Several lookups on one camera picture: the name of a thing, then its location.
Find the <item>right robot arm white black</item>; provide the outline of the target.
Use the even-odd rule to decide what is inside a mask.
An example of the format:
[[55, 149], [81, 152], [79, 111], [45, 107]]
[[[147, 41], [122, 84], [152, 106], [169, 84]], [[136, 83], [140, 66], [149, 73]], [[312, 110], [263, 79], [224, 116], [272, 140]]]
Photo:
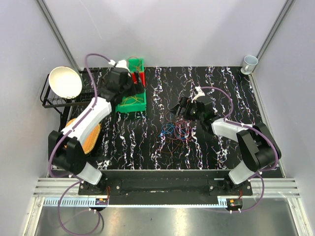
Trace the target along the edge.
[[241, 124], [219, 117], [211, 103], [182, 97], [170, 112], [185, 120], [199, 121], [202, 129], [238, 143], [242, 161], [224, 178], [223, 188], [234, 195], [247, 180], [260, 172], [273, 169], [281, 159], [281, 151], [264, 123]]

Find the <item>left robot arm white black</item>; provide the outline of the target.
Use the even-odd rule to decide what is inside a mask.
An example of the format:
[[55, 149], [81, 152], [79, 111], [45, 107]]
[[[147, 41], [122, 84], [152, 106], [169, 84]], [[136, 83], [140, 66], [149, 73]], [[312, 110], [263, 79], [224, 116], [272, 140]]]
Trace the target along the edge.
[[83, 144], [94, 128], [119, 105], [124, 97], [144, 92], [139, 72], [114, 67], [88, 107], [62, 131], [48, 136], [49, 164], [59, 167], [89, 183], [89, 189], [100, 195], [106, 190], [102, 172], [88, 163]]

